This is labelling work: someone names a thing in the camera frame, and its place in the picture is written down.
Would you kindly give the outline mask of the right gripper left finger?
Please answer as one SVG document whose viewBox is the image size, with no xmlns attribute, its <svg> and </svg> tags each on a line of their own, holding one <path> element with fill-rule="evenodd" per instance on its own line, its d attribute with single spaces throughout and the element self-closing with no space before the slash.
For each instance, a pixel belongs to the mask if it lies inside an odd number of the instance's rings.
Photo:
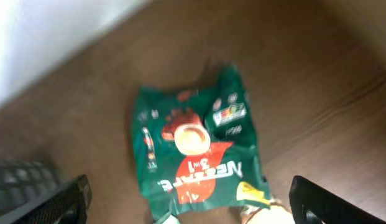
<svg viewBox="0 0 386 224">
<path fill-rule="evenodd" d="M 0 216 L 0 224 L 85 224 L 93 194 L 86 175 Z"/>
</svg>

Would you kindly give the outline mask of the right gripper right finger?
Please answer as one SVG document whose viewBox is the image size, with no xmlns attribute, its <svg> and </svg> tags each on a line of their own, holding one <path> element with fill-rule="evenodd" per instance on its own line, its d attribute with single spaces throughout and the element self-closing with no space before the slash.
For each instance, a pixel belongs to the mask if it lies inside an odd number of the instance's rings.
<svg viewBox="0 0 386 224">
<path fill-rule="evenodd" d="M 289 201 L 295 223 L 386 224 L 359 207 L 300 176 L 294 176 Z"/>
</svg>

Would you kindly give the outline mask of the green Nescafe coffee bag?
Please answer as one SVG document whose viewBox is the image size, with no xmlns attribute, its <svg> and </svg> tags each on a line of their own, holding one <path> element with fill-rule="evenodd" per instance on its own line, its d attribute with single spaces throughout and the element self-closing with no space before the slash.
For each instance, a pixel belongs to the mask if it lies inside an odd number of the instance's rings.
<svg viewBox="0 0 386 224">
<path fill-rule="evenodd" d="M 131 140 L 140 194 L 154 221 L 168 212 L 270 206 L 248 94 L 235 66 L 204 89 L 141 88 Z"/>
</svg>

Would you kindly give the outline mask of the beige brown snack bag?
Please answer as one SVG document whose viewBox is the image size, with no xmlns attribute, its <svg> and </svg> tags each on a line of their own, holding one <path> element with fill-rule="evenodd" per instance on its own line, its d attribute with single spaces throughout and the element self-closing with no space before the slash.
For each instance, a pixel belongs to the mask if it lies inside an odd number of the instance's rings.
<svg viewBox="0 0 386 224">
<path fill-rule="evenodd" d="M 269 208 L 246 205 L 240 217 L 242 224 L 295 224 L 292 213 L 280 201 L 272 201 Z"/>
</svg>

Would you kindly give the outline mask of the light teal tissue pack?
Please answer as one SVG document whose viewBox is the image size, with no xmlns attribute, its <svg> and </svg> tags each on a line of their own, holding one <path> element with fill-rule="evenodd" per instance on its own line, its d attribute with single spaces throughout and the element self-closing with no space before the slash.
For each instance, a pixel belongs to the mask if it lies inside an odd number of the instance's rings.
<svg viewBox="0 0 386 224">
<path fill-rule="evenodd" d="M 180 221 L 177 217 L 168 212 L 158 220 L 154 221 L 154 224 L 180 224 Z"/>
</svg>

